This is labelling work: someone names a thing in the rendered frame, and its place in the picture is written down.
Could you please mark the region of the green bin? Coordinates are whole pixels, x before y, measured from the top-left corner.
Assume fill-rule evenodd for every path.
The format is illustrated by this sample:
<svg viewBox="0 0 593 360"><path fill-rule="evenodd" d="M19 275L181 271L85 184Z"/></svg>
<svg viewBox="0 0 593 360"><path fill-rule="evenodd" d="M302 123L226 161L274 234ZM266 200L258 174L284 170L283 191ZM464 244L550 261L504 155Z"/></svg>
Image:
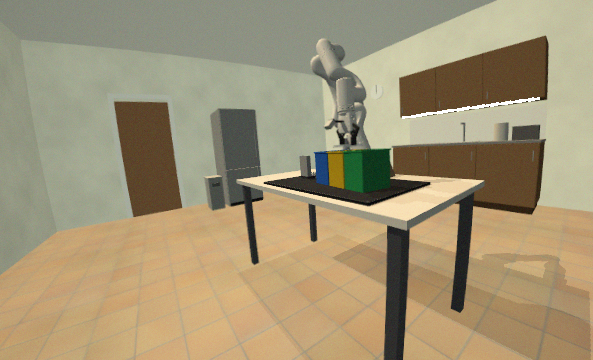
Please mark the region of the green bin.
<svg viewBox="0 0 593 360"><path fill-rule="evenodd" d="M390 150L365 149L344 153L345 189L366 193L390 187Z"/></svg>

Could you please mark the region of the yellow open bin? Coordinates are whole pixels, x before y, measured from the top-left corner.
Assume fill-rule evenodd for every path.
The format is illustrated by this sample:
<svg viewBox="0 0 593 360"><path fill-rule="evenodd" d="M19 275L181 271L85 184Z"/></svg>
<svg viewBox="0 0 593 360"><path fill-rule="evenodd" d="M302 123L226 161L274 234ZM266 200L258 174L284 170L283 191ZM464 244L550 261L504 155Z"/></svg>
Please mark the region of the yellow open bin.
<svg viewBox="0 0 593 360"><path fill-rule="evenodd" d="M344 153L342 151L328 153L329 186L345 189Z"/></svg>

